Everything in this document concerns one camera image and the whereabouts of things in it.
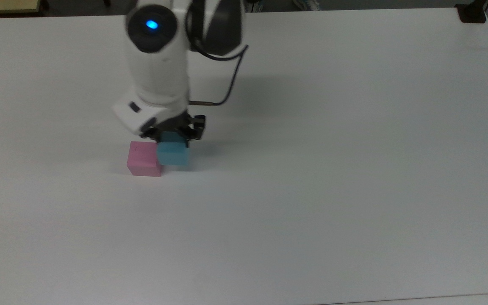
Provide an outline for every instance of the blue led light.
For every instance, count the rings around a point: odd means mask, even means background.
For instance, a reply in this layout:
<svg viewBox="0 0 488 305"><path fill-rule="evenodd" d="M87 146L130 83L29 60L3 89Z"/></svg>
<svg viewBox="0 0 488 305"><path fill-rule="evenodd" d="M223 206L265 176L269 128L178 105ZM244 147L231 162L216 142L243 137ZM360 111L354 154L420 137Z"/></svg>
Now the blue led light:
<svg viewBox="0 0 488 305"><path fill-rule="evenodd" d="M157 29L157 27L159 25L154 20L149 20L149 21L146 21L146 26L154 30L154 29Z"/></svg>

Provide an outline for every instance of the robotic arm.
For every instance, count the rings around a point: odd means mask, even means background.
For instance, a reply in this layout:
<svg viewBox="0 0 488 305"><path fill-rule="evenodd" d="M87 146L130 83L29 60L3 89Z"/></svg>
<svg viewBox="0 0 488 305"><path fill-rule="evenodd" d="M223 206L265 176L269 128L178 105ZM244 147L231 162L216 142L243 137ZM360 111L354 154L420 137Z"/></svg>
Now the robotic arm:
<svg viewBox="0 0 488 305"><path fill-rule="evenodd" d="M125 52L133 86L113 106L116 116L132 133L161 141L164 131L186 139L200 139L205 116L191 117L188 105L222 103L190 102L188 50L213 60L242 41L244 6L241 0L139 0L126 17Z"/></svg>

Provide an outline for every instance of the table surface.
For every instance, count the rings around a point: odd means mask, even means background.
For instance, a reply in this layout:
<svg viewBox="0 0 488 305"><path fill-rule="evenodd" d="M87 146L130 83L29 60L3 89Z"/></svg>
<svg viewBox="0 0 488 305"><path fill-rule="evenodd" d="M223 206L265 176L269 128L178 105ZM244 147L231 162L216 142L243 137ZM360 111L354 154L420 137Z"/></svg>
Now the table surface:
<svg viewBox="0 0 488 305"><path fill-rule="evenodd" d="M37 12L40 0L0 0L0 13Z"/></svg>
<svg viewBox="0 0 488 305"><path fill-rule="evenodd" d="M379 301L353 303L354 305L488 305L488 295L462 297L435 297L431 299L401 299L397 301Z"/></svg>
<svg viewBox="0 0 488 305"><path fill-rule="evenodd" d="M488 23L248 15L189 168L134 177L122 16L0 19L0 305L488 294ZM190 56L193 99L233 63Z"/></svg>

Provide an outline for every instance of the black cable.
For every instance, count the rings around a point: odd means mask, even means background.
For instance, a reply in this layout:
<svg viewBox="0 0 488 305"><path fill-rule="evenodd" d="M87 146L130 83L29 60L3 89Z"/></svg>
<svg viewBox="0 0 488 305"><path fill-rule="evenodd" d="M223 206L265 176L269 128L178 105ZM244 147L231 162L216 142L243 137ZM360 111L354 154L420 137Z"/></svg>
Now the black cable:
<svg viewBox="0 0 488 305"><path fill-rule="evenodd" d="M244 46L244 49L242 49L242 51L238 52L238 54L233 55L231 57L217 57L217 56L212 56L211 54L206 53L204 50L202 50L202 48L200 46L198 46L195 43L195 41L193 41L193 37L190 36L190 32L189 32L189 12L190 12L190 10L191 10L191 6L190 6L190 8L188 8L188 11L186 12L186 17L185 17L184 23L185 23L185 27L186 27L186 36L188 37L188 40L189 40L189 43L191 44L191 46L195 50L197 50L197 52L199 52L202 56L205 56L206 58L209 58L211 60L229 61L229 60L234 60L235 58L238 58L238 62L236 63L235 71L233 72L233 77L231 78L231 83L229 84L229 89L227 91L227 94L223 98L223 100L221 100L221 102L218 102L218 103L202 102L202 101L198 101L198 100L190 100L189 101L190 105L219 106L219 105L222 105L225 102L227 102L227 100L229 99L229 95L231 95L231 91L233 90L233 85L234 85L235 80L236 80L236 75L238 74L238 68L240 68L240 63L242 62L242 59L244 58L244 54L246 53L246 50L248 50L249 46L248 45Z"/></svg>

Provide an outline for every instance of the pink cube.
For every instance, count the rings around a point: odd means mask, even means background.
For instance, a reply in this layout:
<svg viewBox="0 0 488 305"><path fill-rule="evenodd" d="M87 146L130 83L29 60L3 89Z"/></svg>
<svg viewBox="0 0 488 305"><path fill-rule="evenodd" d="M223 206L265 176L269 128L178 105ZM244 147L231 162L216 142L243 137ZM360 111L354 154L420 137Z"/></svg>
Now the pink cube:
<svg viewBox="0 0 488 305"><path fill-rule="evenodd" d="M161 177L157 160L157 143L132 141L129 147L128 168L133 176Z"/></svg>

